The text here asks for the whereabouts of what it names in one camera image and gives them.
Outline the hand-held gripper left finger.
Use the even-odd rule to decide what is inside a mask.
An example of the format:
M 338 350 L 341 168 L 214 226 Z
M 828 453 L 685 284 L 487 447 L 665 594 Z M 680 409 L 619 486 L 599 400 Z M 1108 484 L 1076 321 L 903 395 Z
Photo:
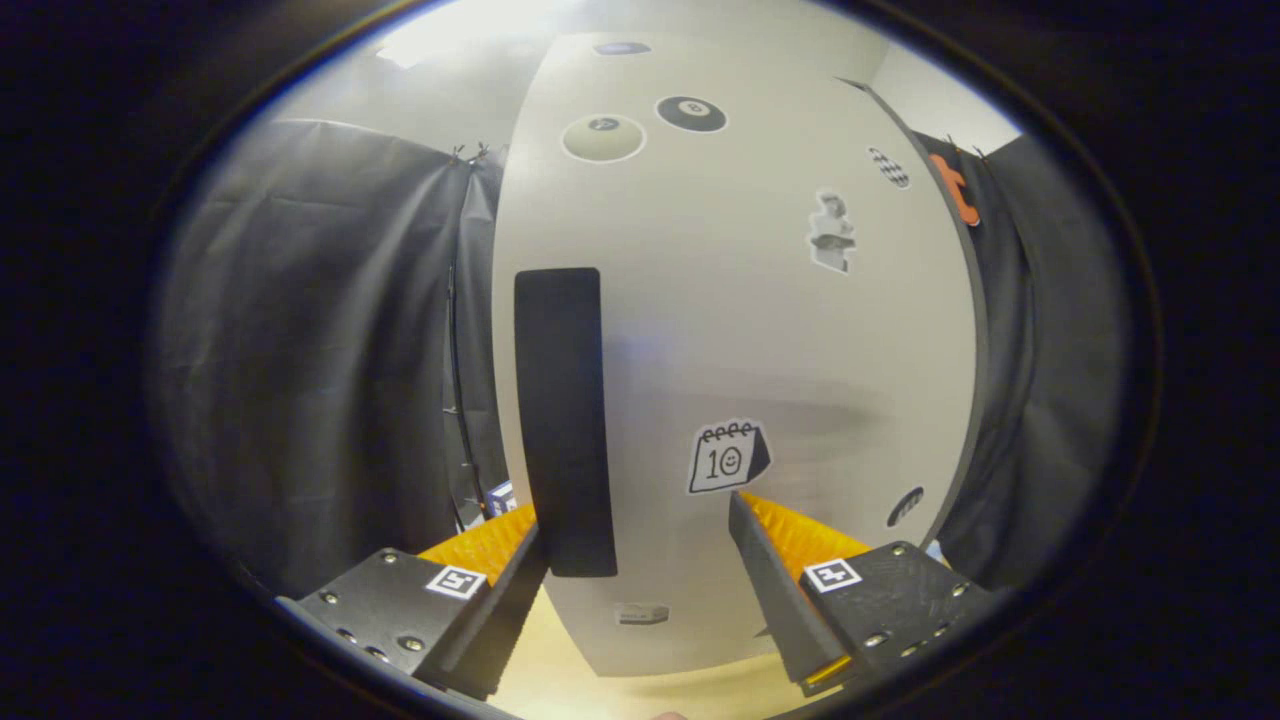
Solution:
M 534 507 L 516 507 L 419 553 L 385 547 L 298 598 L 292 618 L 416 682 L 495 694 L 548 561 Z

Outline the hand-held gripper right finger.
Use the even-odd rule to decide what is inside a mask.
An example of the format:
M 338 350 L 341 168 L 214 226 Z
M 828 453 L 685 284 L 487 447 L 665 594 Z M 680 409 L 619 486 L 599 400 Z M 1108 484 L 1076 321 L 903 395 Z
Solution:
M 1006 601 L 906 541 L 870 547 L 781 503 L 730 497 L 728 532 L 804 694 L 911 673 Z

